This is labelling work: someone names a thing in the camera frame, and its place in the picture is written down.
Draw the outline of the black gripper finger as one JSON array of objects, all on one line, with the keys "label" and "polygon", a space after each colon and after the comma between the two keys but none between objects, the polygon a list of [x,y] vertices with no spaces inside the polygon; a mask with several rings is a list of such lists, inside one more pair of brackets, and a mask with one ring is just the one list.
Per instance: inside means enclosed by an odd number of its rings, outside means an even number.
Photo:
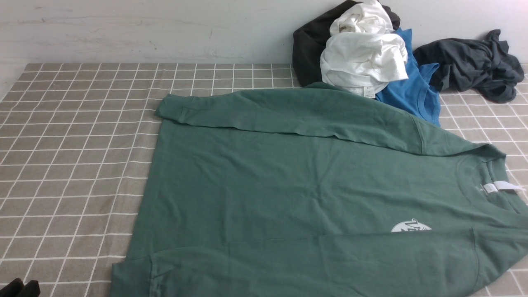
[{"label": "black gripper finger", "polygon": [[16,278],[0,290],[0,297],[17,297],[23,288],[24,282],[20,278]]},{"label": "black gripper finger", "polygon": [[39,297],[41,294],[40,290],[40,284],[37,280],[31,280],[30,282],[26,283],[19,293],[17,293],[17,297]]}]

